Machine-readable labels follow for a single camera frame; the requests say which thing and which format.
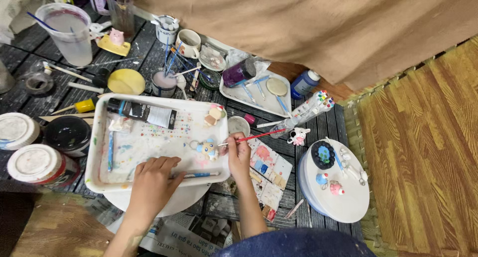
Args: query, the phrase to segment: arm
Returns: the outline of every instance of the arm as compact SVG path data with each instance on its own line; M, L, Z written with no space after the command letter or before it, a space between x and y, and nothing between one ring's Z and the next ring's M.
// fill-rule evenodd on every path
M150 158L136 167L128 209L104 257L137 255L138 246L151 222L168 203L185 175L182 172L168 183L171 168L180 161L179 157L162 156Z
M240 228L243 237L247 238L268 230L249 175L250 147L247 141L236 145L236 139L239 138L244 138L242 132L228 138L229 169L239 189Z

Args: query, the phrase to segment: white tray with tools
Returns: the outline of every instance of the white tray with tools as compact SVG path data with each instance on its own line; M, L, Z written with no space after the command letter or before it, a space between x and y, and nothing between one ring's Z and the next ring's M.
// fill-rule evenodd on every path
M177 114L174 130L134 120L130 133L114 132L113 168L108 171L111 113L107 111L107 103L110 98L173 109ZM130 191L136 166L150 157L160 156L182 158L178 166L172 169L173 174L181 171L219 173L217 176L184 179L179 187L225 181L230 176L227 156L210 161L189 146L193 140L203 142L208 138L214 139L217 145L229 136L227 117L218 120L215 126L209 127L204 123L211 106L209 102L151 96L103 96L96 105L85 172L86 186L96 193Z
M283 81L285 85L287 86L287 94L284 96L281 96L282 102L284 102L285 106L287 107L287 110L289 112L292 112L291 110L291 85L289 81L282 77L279 74L275 74L272 71L266 70L264 71L260 77L256 78L256 80L259 80L263 77L274 77L278 78L279 80ZM265 100L262 98L262 95L260 94L259 88L257 85L253 84L247 89L249 90L250 94L254 99L256 100L257 104L254 104L253 101L250 99L250 97L247 95L246 91L242 88L242 86L236 86L234 88L228 88L224 86L224 80L221 79L221 84L219 85L219 91L221 92L222 95L225 97L241 102L243 104L246 104L248 106L251 106L253 108L260 109L265 112L269 112L284 118L288 118L289 116L287 113L284 111L282 106L279 104L277 101L277 98L274 94L270 93L269 90L267 90L266 87L266 80L263 80L260 82L260 86L262 88L262 92L264 92L265 95Z

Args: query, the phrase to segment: person's left hand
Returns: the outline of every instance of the person's left hand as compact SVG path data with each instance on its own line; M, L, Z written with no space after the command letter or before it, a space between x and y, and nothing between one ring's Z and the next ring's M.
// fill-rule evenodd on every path
M125 219L148 228L158 213L168 203L186 172L181 172L168 183L171 169L181 161L179 157L150 158L139 164L134 173L131 199Z

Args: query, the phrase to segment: paint tube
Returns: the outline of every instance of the paint tube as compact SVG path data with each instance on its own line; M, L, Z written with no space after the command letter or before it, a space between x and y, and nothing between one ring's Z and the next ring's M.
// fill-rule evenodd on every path
M155 126L162 126L168 129L174 129L177 113L177 111L171 109L154 107L116 98L110 98L110 100L108 100L107 110L134 120L150 123Z

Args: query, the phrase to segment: hand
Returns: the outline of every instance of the hand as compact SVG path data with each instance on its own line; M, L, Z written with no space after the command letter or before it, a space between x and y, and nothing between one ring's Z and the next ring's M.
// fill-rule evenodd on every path
M249 181L250 147L247 141L236 144L236 140L245 138L243 132L236 132L227 139L229 149L229 170L237 183Z
M181 161L179 157L150 158L136 166L131 199L126 210L125 220L134 225L148 228L152 220L168 203L172 194L184 178L180 173L168 183L171 169Z

